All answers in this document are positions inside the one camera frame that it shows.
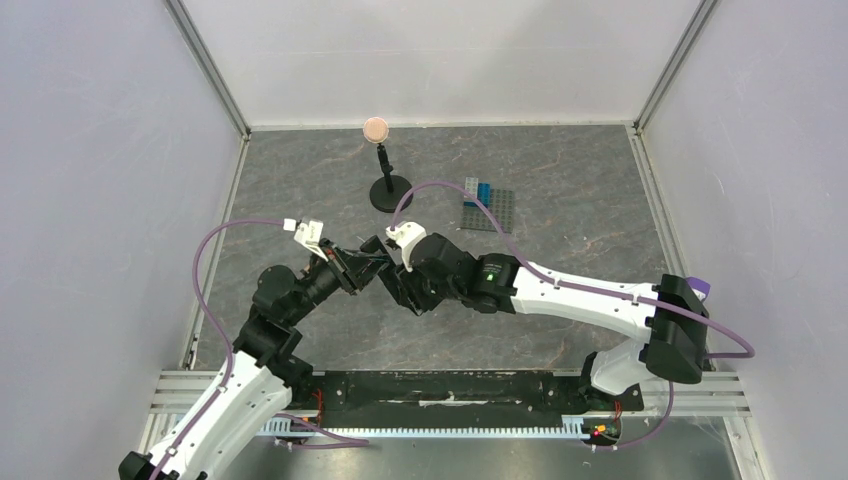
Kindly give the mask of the black remote control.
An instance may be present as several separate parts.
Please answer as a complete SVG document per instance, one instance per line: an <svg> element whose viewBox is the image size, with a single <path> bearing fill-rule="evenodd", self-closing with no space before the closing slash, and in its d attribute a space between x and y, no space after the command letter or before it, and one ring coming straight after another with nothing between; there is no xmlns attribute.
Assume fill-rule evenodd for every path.
<svg viewBox="0 0 848 480"><path fill-rule="evenodd" d="M416 316L424 313L420 283L412 272L400 265L387 266L378 274L378 278L399 306L410 310Z"/></svg>

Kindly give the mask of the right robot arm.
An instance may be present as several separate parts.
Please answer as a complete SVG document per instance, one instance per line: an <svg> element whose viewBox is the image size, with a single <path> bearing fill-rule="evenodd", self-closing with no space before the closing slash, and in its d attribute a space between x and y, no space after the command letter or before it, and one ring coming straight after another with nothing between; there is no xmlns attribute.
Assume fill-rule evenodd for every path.
<svg viewBox="0 0 848 480"><path fill-rule="evenodd" d="M565 318L626 336L622 344L587 356L577 382L580 400L602 408L645 380L697 384L706 362L705 289L665 274L657 284L616 283L546 269L516 257L475 257L446 237L414 223L387 231L399 249L398 303L416 314L456 301L483 314Z"/></svg>

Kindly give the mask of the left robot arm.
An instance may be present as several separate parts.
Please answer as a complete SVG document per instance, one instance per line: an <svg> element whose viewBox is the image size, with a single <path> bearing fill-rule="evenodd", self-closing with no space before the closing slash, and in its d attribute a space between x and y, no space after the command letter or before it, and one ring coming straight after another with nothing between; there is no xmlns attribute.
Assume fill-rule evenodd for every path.
<svg viewBox="0 0 848 480"><path fill-rule="evenodd" d="M302 338L297 324L333 293L356 295L394 266L372 236L357 250L319 240L300 273L284 265L265 269L215 381L148 453L128 453L119 477L213 479L225 472L275 414L313 398L313 368L293 354Z"/></svg>

